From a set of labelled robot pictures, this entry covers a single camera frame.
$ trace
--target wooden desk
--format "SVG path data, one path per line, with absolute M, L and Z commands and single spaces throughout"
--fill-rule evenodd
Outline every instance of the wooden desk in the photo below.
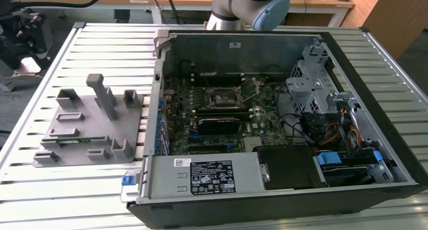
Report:
M 84 3 L 89 0 L 17 0 L 49 1 L 66 3 Z M 157 0 L 163 10 L 171 10 L 168 0 Z M 180 11 L 211 11 L 212 0 L 173 0 L 175 8 Z M 329 27 L 338 27 L 343 21 L 347 10 L 354 7 L 351 2 L 338 0 L 290 0 L 290 13 L 333 14 Z M 152 22 L 161 24 L 160 13 L 153 0 L 99 0 L 91 7 L 96 9 L 151 10 Z

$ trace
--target white sticker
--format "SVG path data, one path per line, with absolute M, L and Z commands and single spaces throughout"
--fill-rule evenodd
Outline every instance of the white sticker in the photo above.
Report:
M 353 6 L 350 5 L 335 5 L 337 8 L 351 8 Z
M 129 3 L 148 4 L 148 1 L 128 1 Z
M 228 43 L 228 48 L 240 48 L 240 42 Z
M 173 166 L 189 166 L 191 159 L 173 159 Z
M 235 187 L 232 183 L 227 183 L 223 185 L 223 188 L 230 188 L 230 187 Z

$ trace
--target power cable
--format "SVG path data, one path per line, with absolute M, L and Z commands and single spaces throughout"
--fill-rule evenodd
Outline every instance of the power cable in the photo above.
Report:
M 14 2 L 16 8 L 26 7 L 65 7 L 65 8 L 86 8 L 99 0 L 91 0 L 84 4 L 60 3 L 60 2 Z
M 165 24 L 167 21 L 165 21 L 163 15 L 161 15 L 161 8 L 160 8 L 160 4 L 159 4 L 157 0 L 153 0 L 153 3 L 155 3 L 155 8 L 156 8 L 156 10 L 157 10 L 157 12 L 159 12 L 159 14 L 160 14 L 163 24 Z
M 167 0 L 167 1 L 168 1 L 168 4 L 171 5 L 172 14 L 173 14 L 173 17 L 175 17 L 175 22 L 179 25 L 180 24 L 180 19 L 179 19 L 179 14 L 176 13 L 173 1 L 172 0 Z
M 302 1 L 303 1 L 303 4 L 305 4 L 305 13 L 303 13 L 303 15 L 302 15 L 300 25 L 303 26 L 303 25 L 305 25 L 306 12 L 307 12 L 307 5 L 306 5 L 306 0 L 302 0 Z

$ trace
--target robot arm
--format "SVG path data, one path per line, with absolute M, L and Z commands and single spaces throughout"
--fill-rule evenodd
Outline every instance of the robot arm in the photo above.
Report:
M 271 31 L 282 22 L 288 0 L 212 0 L 212 12 L 207 30 Z

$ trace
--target floor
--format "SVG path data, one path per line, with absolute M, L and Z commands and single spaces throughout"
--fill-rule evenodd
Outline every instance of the floor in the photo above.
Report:
M 113 11 L 105 10 L 72 10 L 64 11 L 65 17 L 58 18 L 61 13 L 57 10 L 40 10 L 48 16 L 52 28 L 53 43 L 49 50 L 50 57 L 54 57 L 68 32 L 74 22 L 91 23 L 115 23 Z M 165 23 L 173 24 L 175 19 L 169 12 L 163 12 Z M 208 19 L 207 12 L 179 12 L 179 16 L 184 24 L 202 24 Z M 131 11 L 129 23 L 152 23 L 151 14 L 144 11 Z M 398 64 L 413 78 L 425 94 L 428 94 L 428 32 L 422 32 L 413 44 L 398 59 Z M 9 76 L 10 70 L 0 62 L 0 73 Z M 13 92 L 0 92 L 0 130 L 12 130 L 21 116 L 28 101 L 34 93 L 40 78 L 16 79 L 12 78 L 12 83 L 16 85 Z M 6 135 L 0 134 L 0 146 L 4 145 Z

